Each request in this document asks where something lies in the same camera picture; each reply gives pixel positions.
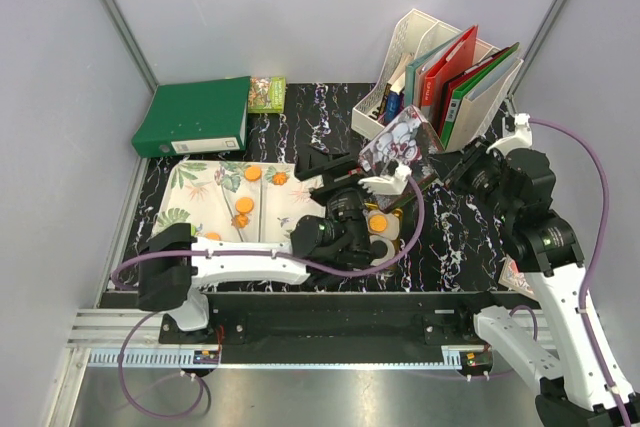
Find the reflective metal surface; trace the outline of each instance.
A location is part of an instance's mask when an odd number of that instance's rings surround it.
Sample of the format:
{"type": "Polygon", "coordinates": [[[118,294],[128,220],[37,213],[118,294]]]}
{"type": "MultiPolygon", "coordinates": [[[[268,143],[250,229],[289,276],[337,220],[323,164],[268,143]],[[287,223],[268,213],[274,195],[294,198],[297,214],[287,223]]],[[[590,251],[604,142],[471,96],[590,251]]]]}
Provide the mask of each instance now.
{"type": "MultiPolygon", "coordinates": [[[[135,396],[167,370],[128,369],[135,396]]],[[[540,427],[534,397],[515,375],[489,382],[436,380],[417,372],[252,371],[221,369],[206,377],[212,406],[205,415],[173,423],[184,426],[540,427]]],[[[453,376],[452,373],[432,375],[453,376]]],[[[140,398],[151,410],[171,414],[187,408],[197,386],[169,381],[140,398]]],[[[74,427],[171,425],[144,417],[125,402],[112,368],[87,370],[71,425],[74,427]]],[[[204,410],[205,402],[197,412],[204,410]]]]}

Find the orange object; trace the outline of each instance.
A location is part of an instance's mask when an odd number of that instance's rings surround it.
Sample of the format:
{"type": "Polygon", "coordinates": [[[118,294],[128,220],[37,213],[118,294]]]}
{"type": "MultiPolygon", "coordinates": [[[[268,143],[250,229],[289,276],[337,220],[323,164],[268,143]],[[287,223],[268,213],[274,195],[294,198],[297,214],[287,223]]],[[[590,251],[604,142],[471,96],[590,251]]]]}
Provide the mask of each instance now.
{"type": "Polygon", "coordinates": [[[250,197],[242,197],[236,201],[236,210],[241,214],[248,214],[253,210],[253,200],[250,197]]]}
{"type": "Polygon", "coordinates": [[[257,165],[250,165],[244,171],[244,177],[249,182],[255,182],[256,180],[260,179],[260,177],[262,177],[262,169],[257,165]]]}
{"type": "Polygon", "coordinates": [[[286,172],[278,172],[273,176],[273,185],[284,185],[287,183],[289,176],[286,172]]]}
{"type": "Polygon", "coordinates": [[[389,223],[387,218],[382,214],[376,214],[369,217],[369,228],[376,233],[384,232],[389,223]]]}
{"type": "Polygon", "coordinates": [[[249,224],[249,217],[244,214],[234,215],[231,219],[231,225],[236,229],[244,229],[249,224]]]}

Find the orange disc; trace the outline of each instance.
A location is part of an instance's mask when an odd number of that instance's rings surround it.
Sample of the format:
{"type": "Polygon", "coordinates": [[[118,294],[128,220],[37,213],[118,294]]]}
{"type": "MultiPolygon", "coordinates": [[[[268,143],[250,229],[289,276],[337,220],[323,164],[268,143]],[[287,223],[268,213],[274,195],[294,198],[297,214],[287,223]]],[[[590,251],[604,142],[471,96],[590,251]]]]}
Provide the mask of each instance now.
{"type": "Polygon", "coordinates": [[[256,180],[260,179],[260,177],[262,177],[262,169],[257,165],[250,165],[244,171],[244,177],[249,182],[255,182],[256,180]]]}
{"type": "Polygon", "coordinates": [[[242,197],[236,201],[236,210],[241,214],[248,214],[253,210],[253,200],[242,197]]]}
{"type": "Polygon", "coordinates": [[[369,228],[372,232],[384,232],[384,229],[387,228],[387,225],[387,218],[382,214],[376,214],[369,217],[369,228]]]}

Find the black marble surface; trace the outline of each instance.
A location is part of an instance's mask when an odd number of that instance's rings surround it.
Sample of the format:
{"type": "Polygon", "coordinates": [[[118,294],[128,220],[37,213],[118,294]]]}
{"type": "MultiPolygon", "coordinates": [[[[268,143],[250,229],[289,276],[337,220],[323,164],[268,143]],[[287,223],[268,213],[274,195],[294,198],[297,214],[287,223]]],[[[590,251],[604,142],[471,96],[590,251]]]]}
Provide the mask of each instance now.
{"type": "MultiPolygon", "coordinates": [[[[290,84],[283,114],[250,116],[245,152],[201,154],[151,159],[131,226],[125,259],[138,253],[147,241],[171,169],[184,158],[295,162],[297,150],[315,144],[332,151],[359,151],[366,139],[351,132],[351,109],[370,91],[371,84],[290,84]]],[[[501,131],[501,115],[487,133],[501,131]]],[[[497,223],[471,196],[456,195],[438,183],[424,193],[426,210],[422,236],[410,255],[385,274],[344,281],[327,290],[374,291],[483,291],[498,289],[504,263],[497,223]]],[[[415,229],[416,203],[404,208],[401,237],[415,229]]],[[[122,278],[134,284],[135,269],[122,278]]],[[[288,286],[275,282],[228,283],[219,291],[313,291],[317,287],[288,286]]]]}

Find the green binder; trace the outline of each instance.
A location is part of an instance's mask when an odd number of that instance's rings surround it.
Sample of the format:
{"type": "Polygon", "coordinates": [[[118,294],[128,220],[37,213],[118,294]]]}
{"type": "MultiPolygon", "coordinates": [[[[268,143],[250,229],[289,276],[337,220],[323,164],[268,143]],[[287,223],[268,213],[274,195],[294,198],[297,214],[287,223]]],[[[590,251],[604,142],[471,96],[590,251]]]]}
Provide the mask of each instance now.
{"type": "Polygon", "coordinates": [[[250,77],[161,85],[131,143],[141,157],[244,150],[250,77]]]}
{"type": "Polygon", "coordinates": [[[478,72],[476,75],[467,80],[464,84],[460,85],[456,90],[451,94],[451,101],[449,102],[449,109],[446,110],[447,117],[442,127],[442,135],[440,135],[440,141],[442,142],[442,146],[446,149],[447,145],[449,145],[449,139],[451,138],[451,133],[453,132],[453,126],[456,122],[456,117],[458,115],[458,108],[460,107],[460,103],[464,96],[469,93],[471,89],[473,89],[478,82],[480,82],[489,72],[496,68],[500,62],[509,57],[513,52],[515,52],[518,47],[520,47],[520,43],[516,42],[508,50],[506,50],[500,57],[495,59],[489,65],[487,65],[484,69],[478,72]]]}

